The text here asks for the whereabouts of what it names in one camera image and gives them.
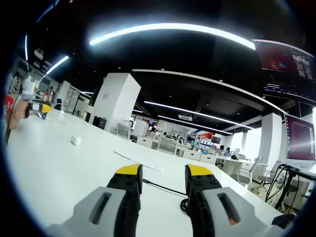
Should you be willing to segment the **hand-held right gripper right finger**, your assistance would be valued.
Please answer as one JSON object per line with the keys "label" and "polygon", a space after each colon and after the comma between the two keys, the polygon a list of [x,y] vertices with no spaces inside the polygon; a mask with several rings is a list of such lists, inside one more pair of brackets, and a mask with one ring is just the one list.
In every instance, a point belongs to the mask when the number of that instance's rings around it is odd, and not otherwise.
{"label": "hand-held right gripper right finger", "polygon": [[222,187],[207,168],[185,166],[187,212],[195,237],[281,237],[285,228],[265,224],[254,206],[229,187]]}

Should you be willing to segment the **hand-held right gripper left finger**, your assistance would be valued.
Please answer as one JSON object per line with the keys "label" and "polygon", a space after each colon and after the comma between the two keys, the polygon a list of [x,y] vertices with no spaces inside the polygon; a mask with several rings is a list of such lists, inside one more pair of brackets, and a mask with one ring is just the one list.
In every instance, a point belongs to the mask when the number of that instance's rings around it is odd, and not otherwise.
{"label": "hand-held right gripper left finger", "polygon": [[105,187],[79,201],[72,216],[46,228],[49,237],[134,237],[141,209],[143,166],[118,169]]}

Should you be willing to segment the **person's left hand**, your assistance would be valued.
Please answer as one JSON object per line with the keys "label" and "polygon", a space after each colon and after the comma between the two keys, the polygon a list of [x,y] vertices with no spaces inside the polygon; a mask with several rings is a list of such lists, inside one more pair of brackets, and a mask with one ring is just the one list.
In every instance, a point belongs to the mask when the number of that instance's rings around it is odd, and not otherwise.
{"label": "person's left hand", "polygon": [[21,119],[24,119],[25,116],[25,112],[28,106],[28,101],[22,100],[19,101],[17,103],[17,105],[15,105],[15,107],[13,108],[11,114],[8,117],[8,129],[15,129],[19,123],[19,121]]}

